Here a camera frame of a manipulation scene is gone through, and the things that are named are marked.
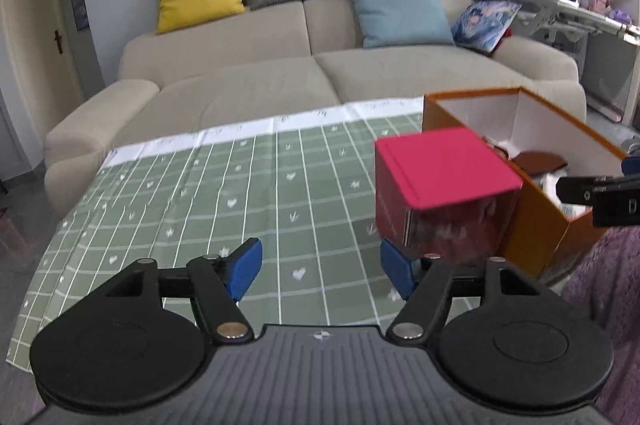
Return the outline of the dark red cloth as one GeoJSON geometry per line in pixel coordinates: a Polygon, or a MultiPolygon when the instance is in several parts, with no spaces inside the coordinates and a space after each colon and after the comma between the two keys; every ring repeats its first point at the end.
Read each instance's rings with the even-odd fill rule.
{"type": "Polygon", "coordinates": [[[559,156],[547,151],[523,151],[510,159],[510,163],[517,166],[530,178],[536,178],[555,173],[567,167],[567,162],[559,156]]]}

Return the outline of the red box lid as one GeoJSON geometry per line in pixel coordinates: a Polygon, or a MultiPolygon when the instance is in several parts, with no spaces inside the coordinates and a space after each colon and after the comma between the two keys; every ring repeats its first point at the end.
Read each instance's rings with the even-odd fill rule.
{"type": "Polygon", "coordinates": [[[461,265],[498,252],[523,179],[472,130],[381,137],[374,153],[380,237],[461,265]]]}

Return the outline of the purple fluffy sleeve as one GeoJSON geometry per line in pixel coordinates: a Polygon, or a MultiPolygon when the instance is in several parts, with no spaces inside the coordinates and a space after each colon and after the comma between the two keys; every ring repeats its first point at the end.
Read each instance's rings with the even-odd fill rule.
{"type": "Polygon", "coordinates": [[[605,332],[614,367],[598,408],[616,424],[639,422],[639,229],[605,232],[568,278],[562,297],[605,332]]]}

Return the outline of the orange cardboard box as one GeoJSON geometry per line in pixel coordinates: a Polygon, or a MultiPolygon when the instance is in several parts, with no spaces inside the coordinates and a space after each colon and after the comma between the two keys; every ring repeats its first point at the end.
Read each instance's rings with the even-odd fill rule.
{"type": "MultiPolygon", "coordinates": [[[[465,126],[516,156],[549,151],[562,156],[573,176],[620,176],[626,156],[604,137],[525,88],[477,89],[424,97],[423,128],[465,126]]],[[[544,282],[563,277],[604,231],[585,211],[568,217],[532,179],[523,178],[499,254],[544,282]]]]}

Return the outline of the green checkered tablecloth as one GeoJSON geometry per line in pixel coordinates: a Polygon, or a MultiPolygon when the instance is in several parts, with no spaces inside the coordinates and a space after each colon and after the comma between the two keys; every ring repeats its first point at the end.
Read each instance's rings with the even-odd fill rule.
{"type": "Polygon", "coordinates": [[[420,130],[421,99],[383,99],[119,147],[58,224],[26,291],[6,361],[134,261],[181,268],[262,243],[240,307],[266,323],[377,324],[402,305],[378,259],[374,143],[420,130]]]}

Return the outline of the beige fabric sofa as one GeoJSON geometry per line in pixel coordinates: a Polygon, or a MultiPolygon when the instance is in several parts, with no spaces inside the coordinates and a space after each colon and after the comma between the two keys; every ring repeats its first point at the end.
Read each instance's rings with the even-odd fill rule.
{"type": "Polygon", "coordinates": [[[586,115],[575,61],[529,38],[488,57],[454,45],[367,49],[352,0],[266,7],[130,41],[116,81],[47,134],[44,188],[63,217],[116,147],[352,101],[509,87],[586,115]]]}

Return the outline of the anime print cushion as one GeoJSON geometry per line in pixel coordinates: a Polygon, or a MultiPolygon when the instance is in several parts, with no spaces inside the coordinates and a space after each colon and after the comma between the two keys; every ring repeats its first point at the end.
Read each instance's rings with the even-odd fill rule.
{"type": "Polygon", "coordinates": [[[510,0],[480,0],[472,3],[454,24],[452,37],[457,46],[492,54],[510,30],[522,8],[510,0]]]}

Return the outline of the light blue cushion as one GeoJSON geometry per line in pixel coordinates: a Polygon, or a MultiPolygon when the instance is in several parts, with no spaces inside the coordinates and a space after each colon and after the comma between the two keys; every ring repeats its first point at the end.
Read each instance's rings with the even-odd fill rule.
{"type": "Polygon", "coordinates": [[[352,0],[352,4],[364,48],[454,42],[440,0],[352,0]]]}

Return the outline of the wooden door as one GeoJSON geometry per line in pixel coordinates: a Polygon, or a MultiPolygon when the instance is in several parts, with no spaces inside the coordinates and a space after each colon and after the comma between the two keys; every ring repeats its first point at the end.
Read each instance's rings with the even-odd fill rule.
{"type": "Polygon", "coordinates": [[[6,174],[36,168],[47,134],[84,100],[61,0],[1,0],[1,111],[20,157],[6,174]]]}

